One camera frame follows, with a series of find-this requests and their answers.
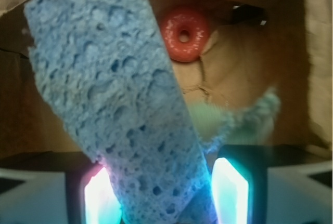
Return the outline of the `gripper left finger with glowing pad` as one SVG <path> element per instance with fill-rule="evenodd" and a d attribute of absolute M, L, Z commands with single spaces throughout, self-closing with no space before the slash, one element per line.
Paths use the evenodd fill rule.
<path fill-rule="evenodd" d="M 1 159 L 1 223 L 121 223 L 104 167 L 82 153 Z"/>

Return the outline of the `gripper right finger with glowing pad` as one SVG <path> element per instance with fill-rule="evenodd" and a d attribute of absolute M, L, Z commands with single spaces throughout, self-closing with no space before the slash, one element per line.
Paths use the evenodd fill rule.
<path fill-rule="evenodd" d="M 332 152 L 226 145 L 212 170 L 218 223 L 332 223 Z"/>

